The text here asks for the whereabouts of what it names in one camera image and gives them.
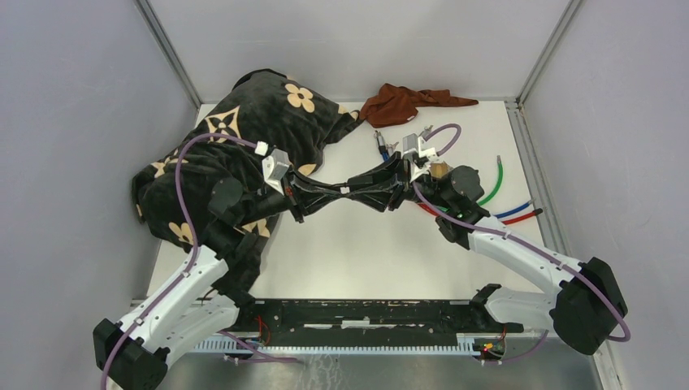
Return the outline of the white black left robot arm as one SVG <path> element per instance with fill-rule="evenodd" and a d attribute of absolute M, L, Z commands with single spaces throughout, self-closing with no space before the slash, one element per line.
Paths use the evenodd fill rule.
<path fill-rule="evenodd" d="M 260 257 L 258 234 L 242 227 L 282 212 L 297 221 L 355 192 L 352 181 L 324 184 L 288 170 L 270 174 L 256 191 L 228 176 L 214 183 L 210 221 L 194 232 L 188 258 L 151 297 L 113 323 L 94 329 L 101 387 L 155 389 L 171 365 L 198 342 L 232 327 L 254 324 L 256 310 L 241 284 L 246 263 Z"/>

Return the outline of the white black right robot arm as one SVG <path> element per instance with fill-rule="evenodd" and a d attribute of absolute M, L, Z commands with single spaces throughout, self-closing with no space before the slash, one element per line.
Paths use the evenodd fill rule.
<path fill-rule="evenodd" d="M 471 325 L 489 332 L 499 323 L 520 323 L 555 332 L 579 353 L 592 355 L 605 341 L 631 340 L 629 309 L 613 268 L 550 250 L 502 223 L 479 205 L 484 191 L 473 167 L 455 167 L 440 177 L 417 155 L 395 154 L 376 168 L 346 181 L 338 194 L 375 210 L 403 201 L 421 203 L 437 215 L 444 238 L 497 261 L 530 281 L 538 292 L 496 286 L 471 306 Z"/>

